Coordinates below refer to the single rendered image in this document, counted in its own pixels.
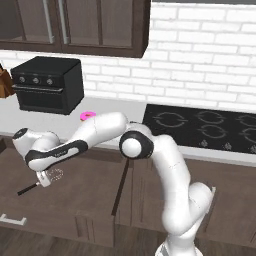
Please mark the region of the dark brown wall cupboard door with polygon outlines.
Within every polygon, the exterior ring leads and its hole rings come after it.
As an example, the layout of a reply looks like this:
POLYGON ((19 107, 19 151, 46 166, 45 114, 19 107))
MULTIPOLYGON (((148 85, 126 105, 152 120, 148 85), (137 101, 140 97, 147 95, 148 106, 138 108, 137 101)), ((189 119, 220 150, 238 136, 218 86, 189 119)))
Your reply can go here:
POLYGON ((0 49, 59 53, 57 0, 48 0, 54 43, 49 43, 42 0, 0 0, 0 49))
POLYGON ((142 58, 151 0, 64 0, 69 43, 64 53, 142 58))

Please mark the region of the brown base cupboard door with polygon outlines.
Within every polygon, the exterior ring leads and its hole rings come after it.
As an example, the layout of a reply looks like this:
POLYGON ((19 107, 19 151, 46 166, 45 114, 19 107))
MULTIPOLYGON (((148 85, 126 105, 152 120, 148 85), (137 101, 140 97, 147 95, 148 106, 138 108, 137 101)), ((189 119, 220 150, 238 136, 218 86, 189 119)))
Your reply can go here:
POLYGON ((132 174, 132 220, 135 227, 164 232, 164 196, 151 159, 136 160, 132 174))
POLYGON ((187 160, 192 182, 216 192, 198 238, 256 248, 256 168, 187 160))

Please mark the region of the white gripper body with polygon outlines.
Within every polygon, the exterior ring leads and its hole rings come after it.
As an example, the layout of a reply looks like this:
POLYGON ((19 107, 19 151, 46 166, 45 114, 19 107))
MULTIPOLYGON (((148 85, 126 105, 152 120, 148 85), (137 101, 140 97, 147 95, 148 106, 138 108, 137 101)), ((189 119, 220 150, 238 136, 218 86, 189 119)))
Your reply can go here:
POLYGON ((39 183, 43 186, 43 187, 48 187, 51 185, 52 181, 50 176, 48 175, 47 171, 40 171, 36 173, 36 176, 39 180, 39 183))

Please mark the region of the brown open drawer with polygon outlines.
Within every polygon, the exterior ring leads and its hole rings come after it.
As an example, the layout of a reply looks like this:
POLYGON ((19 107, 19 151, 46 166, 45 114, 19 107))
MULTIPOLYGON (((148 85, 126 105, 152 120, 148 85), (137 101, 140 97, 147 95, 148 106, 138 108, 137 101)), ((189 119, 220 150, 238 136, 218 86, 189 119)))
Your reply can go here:
POLYGON ((114 207, 125 159, 114 150, 91 149, 61 162, 58 181, 17 192, 37 181, 13 148, 0 153, 0 216, 25 226, 0 226, 111 247, 114 245, 114 207))

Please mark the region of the black toaster oven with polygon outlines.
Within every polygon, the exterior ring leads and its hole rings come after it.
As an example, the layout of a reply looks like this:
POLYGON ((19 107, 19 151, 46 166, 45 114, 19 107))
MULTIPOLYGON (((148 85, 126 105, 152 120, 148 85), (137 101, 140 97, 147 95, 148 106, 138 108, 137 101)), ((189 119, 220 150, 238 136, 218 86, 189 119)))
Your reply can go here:
POLYGON ((11 75, 21 110, 69 115, 84 98, 79 59, 36 56, 11 75))

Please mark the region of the pink frosted doughnut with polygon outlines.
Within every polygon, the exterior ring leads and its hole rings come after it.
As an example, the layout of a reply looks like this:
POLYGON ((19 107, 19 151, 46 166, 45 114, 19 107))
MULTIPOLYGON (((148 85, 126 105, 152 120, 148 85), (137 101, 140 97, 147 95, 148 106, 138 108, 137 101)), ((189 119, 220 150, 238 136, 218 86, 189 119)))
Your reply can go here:
POLYGON ((80 120, 81 120, 81 121, 86 121, 86 120, 88 120, 89 118, 94 117, 95 115, 96 115, 96 113, 93 112, 93 111, 85 111, 85 112, 82 112, 82 113, 80 114, 80 120))

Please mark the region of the black hob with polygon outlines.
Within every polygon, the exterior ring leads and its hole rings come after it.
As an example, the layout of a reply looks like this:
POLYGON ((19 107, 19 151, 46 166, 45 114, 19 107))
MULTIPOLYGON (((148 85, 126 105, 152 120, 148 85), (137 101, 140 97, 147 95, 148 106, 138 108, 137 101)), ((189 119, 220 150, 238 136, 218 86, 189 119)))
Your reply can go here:
POLYGON ((256 155, 256 114, 148 104, 143 124, 179 146, 256 155))

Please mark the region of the brown knife block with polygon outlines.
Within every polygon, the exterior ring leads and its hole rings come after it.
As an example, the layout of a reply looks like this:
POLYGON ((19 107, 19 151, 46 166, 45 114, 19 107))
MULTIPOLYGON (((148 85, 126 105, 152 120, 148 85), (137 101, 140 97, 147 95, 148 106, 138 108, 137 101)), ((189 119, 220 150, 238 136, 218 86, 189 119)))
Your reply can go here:
POLYGON ((6 69, 0 64, 0 98, 7 98, 15 93, 13 82, 6 69))

